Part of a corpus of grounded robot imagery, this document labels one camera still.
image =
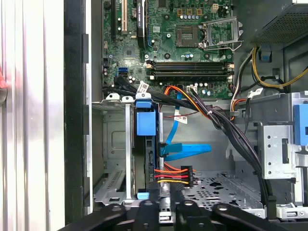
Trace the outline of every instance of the sata port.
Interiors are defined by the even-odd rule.
[[[177,84],[177,87],[184,90],[184,85],[183,84]]]

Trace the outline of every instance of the black plastic part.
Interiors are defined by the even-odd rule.
[[[269,201],[267,202],[267,218],[268,220],[277,219],[277,208],[276,208],[277,198],[276,196],[270,195]]]
[[[89,35],[82,35],[82,63],[89,63]]]
[[[139,209],[133,225],[136,231],[159,230],[159,206],[156,202],[145,200],[139,205]]]
[[[216,231],[210,212],[202,212],[194,201],[186,200],[176,206],[175,231]]]
[[[111,4],[110,4],[110,2],[108,2],[108,1],[104,1],[103,6],[104,6],[104,9],[105,9],[105,10],[109,10],[110,7],[111,7]]]
[[[145,5],[142,6],[144,0],[137,0],[137,42],[140,48],[146,47],[146,29],[145,29]]]
[[[305,207],[308,207],[308,170],[307,170],[307,167],[303,167],[302,171],[303,171],[303,191],[304,191],[303,205]]]
[[[103,67],[109,68],[109,59],[108,58],[103,58]]]
[[[108,230],[126,220],[126,209],[122,205],[111,204],[98,212],[93,212],[59,231],[96,231]]]
[[[192,166],[181,166],[181,170],[184,170],[184,169],[188,169],[188,171],[185,172],[187,173],[188,178],[184,178],[185,179],[184,181],[188,182],[189,187],[193,187],[193,168]]]
[[[111,0],[111,39],[116,39],[116,0]]]
[[[83,105],[85,76],[82,63],[84,1],[65,0],[64,4],[64,162],[65,162],[65,223],[81,219],[84,214]]]
[[[212,219],[239,231],[286,231],[287,229],[274,223],[247,213],[229,204],[218,204],[212,208]]]

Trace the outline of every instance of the metal bracket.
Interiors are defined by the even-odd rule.
[[[297,170],[292,150],[291,125],[258,126],[259,148],[262,153],[262,178],[296,178]]]
[[[277,205],[277,218],[290,219],[307,219],[308,207],[295,207],[293,203],[287,205]]]
[[[218,43],[214,43],[212,40],[212,30],[215,25],[221,25],[231,23],[232,28],[232,40],[229,41],[219,41]],[[239,37],[244,32],[243,30],[240,30],[240,28],[243,26],[242,23],[237,21],[237,17],[231,17],[231,18],[224,18],[219,19],[216,21],[211,21],[207,23],[202,23],[200,25],[200,29],[204,32],[204,40],[199,43],[199,48],[203,48],[204,51],[210,51],[210,50],[224,50],[224,49],[230,49],[232,51],[236,51],[239,47],[241,47],[243,41],[239,40]],[[231,47],[221,47],[224,45],[234,44],[234,43],[240,43],[239,46],[237,46],[235,49],[232,49]],[[214,46],[220,46],[220,48],[212,48],[208,49],[209,47]]]

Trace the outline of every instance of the ventilation holes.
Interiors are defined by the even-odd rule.
[[[290,43],[308,32],[308,13],[287,13],[266,27],[253,43]]]

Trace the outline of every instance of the cable bundle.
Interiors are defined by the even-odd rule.
[[[189,184],[186,179],[188,179],[188,169],[180,170],[178,168],[172,167],[165,163],[165,170],[155,169],[155,178],[158,179],[158,183],[161,182],[175,182]]]

